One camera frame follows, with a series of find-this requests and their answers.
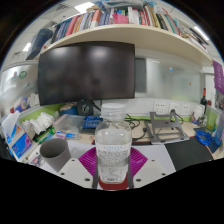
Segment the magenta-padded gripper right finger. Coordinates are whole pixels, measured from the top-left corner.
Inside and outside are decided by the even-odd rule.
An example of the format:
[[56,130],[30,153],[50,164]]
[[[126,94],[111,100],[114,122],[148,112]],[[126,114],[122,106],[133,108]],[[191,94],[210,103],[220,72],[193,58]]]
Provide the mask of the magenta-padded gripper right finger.
[[128,187],[140,188],[170,174],[170,156],[165,147],[132,147]]

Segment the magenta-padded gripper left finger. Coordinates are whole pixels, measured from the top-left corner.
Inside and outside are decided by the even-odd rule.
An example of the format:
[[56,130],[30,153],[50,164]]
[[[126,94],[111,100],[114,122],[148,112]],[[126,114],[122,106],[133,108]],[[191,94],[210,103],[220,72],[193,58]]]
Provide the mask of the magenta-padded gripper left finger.
[[91,148],[80,158],[69,159],[58,175],[78,186],[96,189],[98,185],[96,148]]

